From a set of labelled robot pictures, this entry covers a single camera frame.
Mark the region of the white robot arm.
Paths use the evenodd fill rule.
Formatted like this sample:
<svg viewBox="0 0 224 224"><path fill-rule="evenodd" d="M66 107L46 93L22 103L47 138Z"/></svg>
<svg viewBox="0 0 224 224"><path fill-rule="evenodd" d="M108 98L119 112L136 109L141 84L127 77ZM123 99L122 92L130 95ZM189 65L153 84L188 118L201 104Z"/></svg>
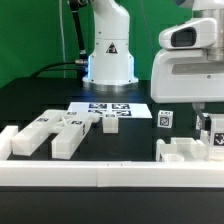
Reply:
<svg viewBox="0 0 224 224"><path fill-rule="evenodd" d="M116 91L138 83L129 52L129 21L115 0L68 0L73 14L80 56L86 67L83 84ZM206 102L224 101L224 0L174 0L190 8L193 17L162 31L161 50L151 74L151 98L157 103L194 105L197 113ZM90 4L94 12L93 52L85 51L78 10Z"/></svg>

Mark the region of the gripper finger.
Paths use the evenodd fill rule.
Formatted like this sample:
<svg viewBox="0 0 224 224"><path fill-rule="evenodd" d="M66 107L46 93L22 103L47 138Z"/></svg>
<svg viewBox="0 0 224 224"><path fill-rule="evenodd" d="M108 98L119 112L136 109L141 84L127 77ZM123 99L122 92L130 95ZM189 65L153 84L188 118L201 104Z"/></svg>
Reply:
<svg viewBox="0 0 224 224"><path fill-rule="evenodd" d="M208 131L210 129L210 118L205 116L202 112L205 108L205 104L201 102L194 102L192 107L197 115L196 126L200 130Z"/></svg>

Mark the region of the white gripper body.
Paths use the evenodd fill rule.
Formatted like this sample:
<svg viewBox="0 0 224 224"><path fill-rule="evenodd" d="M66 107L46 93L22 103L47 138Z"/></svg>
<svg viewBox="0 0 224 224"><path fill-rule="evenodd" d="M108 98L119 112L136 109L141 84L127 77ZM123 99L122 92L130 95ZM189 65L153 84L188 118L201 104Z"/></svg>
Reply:
<svg viewBox="0 0 224 224"><path fill-rule="evenodd" d="M157 103L224 101L224 62L204 50L160 50L153 63L151 98Z"/></svg>

